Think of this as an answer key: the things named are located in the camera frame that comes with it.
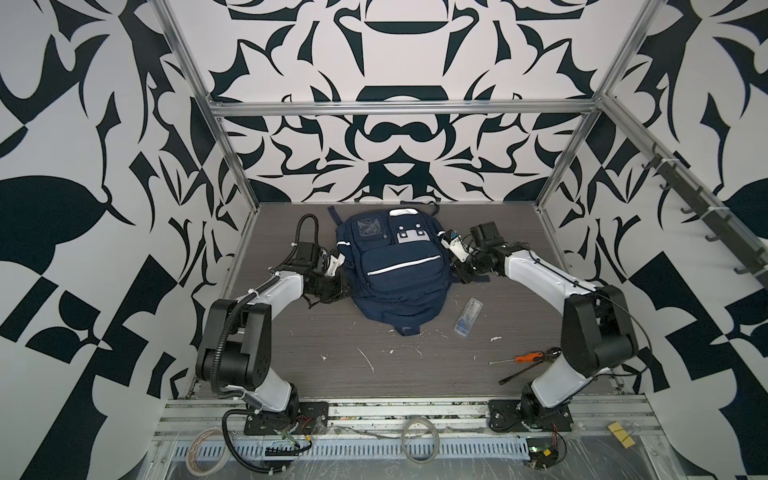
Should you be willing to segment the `navy blue student backpack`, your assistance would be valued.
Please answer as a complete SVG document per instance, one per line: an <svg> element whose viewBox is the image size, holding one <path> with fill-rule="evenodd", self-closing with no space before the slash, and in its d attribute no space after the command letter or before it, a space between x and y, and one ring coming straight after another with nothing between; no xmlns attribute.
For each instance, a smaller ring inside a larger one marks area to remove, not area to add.
<svg viewBox="0 0 768 480"><path fill-rule="evenodd" d="M408 337L441 312L451 286L462 283L458 261L441 244L446 230L440 207L426 211L416 202L364 211L336 224L336 248L346 257L351 298L363 315Z"/></svg>

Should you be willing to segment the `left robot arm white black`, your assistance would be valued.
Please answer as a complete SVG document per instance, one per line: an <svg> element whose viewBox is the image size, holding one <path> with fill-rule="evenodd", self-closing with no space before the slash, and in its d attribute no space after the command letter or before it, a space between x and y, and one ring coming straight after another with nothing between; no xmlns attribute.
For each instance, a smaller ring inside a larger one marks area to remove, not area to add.
<svg viewBox="0 0 768 480"><path fill-rule="evenodd" d="M273 321L298 300L313 307L347 295L346 257L336 249L297 242L263 284L210 308L198 348L195 376L215 397L238 399L258 412L284 413L296 388L271 367Z"/></svg>

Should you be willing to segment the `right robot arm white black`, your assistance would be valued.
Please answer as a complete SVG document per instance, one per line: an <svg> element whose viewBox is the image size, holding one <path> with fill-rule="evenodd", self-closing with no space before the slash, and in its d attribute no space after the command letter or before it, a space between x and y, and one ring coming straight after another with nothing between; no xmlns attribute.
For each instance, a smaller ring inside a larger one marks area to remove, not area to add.
<svg viewBox="0 0 768 480"><path fill-rule="evenodd" d="M525 286L562 315L560 354L521 395L524 423L555 412L594 378L638 354L633 317L619 288L568 274L527 245L504 240L493 222L473 227L470 234L471 246L455 233L443 241L462 282L493 272Z"/></svg>

